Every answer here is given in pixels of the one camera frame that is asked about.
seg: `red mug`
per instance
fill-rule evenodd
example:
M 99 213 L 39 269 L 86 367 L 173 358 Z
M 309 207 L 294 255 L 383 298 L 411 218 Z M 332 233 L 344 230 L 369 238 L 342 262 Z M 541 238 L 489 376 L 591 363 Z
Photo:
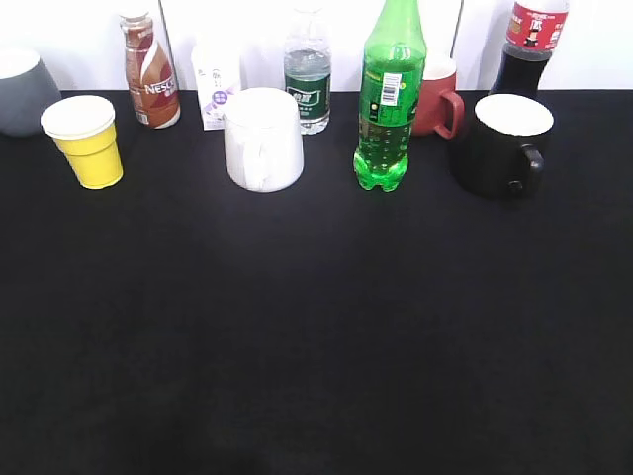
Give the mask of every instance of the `red mug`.
M 445 139 L 453 139 L 464 122 L 464 101 L 455 92 L 457 64 L 444 55 L 430 54 L 426 59 L 424 80 L 419 92 L 417 114 L 412 133 L 427 136 L 437 132 Z M 446 127 L 452 116 L 452 125 Z

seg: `green plastic bottle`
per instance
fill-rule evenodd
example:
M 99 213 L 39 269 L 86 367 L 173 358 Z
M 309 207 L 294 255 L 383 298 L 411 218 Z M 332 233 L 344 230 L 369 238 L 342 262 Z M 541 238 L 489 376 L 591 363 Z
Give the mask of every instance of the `green plastic bottle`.
M 417 0 L 386 0 L 365 44 L 360 140 L 354 170 L 360 186 L 393 191 L 408 167 L 408 140 L 422 85 L 426 43 Z

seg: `cup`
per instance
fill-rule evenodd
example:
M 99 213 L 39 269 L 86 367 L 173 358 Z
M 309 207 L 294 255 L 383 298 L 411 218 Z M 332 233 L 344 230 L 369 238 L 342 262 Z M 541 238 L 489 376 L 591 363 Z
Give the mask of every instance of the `cup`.
M 85 188 L 99 190 L 123 177 L 114 121 L 112 103 L 99 96 L 70 97 L 42 114 L 42 127 Z
M 492 199 L 524 198 L 538 189 L 552 113 L 513 94 L 480 100 L 475 117 L 451 143 L 450 168 L 466 190 Z
M 424 67 L 424 78 L 419 93 L 417 113 L 412 133 L 428 136 L 437 132 L 445 139 L 453 139 L 464 122 L 464 101 L 455 92 L 457 63 L 448 56 L 430 54 Z M 451 129 L 446 127 L 451 118 Z
M 0 48 L 0 133 L 13 137 L 39 134 L 42 112 L 60 99 L 36 51 Z
M 304 170 L 297 101 L 279 89 L 238 92 L 225 107 L 226 169 L 242 188 L 268 193 L 292 185 Z

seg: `red label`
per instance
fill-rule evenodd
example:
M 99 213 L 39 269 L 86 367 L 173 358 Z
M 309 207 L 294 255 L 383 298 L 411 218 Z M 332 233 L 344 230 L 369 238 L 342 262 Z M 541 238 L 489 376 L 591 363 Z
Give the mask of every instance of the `red label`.
M 567 13 L 543 13 L 514 3 L 514 13 L 507 29 L 513 45 L 535 51 L 554 49 L 561 37 Z

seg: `brown bottle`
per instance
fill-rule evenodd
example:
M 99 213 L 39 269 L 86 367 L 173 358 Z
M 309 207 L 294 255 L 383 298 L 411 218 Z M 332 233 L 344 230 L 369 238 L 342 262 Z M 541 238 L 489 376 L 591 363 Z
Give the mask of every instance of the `brown bottle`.
M 180 102 L 173 67 L 154 37 L 148 13 L 143 9 L 121 13 L 126 78 L 138 120 L 153 129 L 164 129 L 178 122 Z

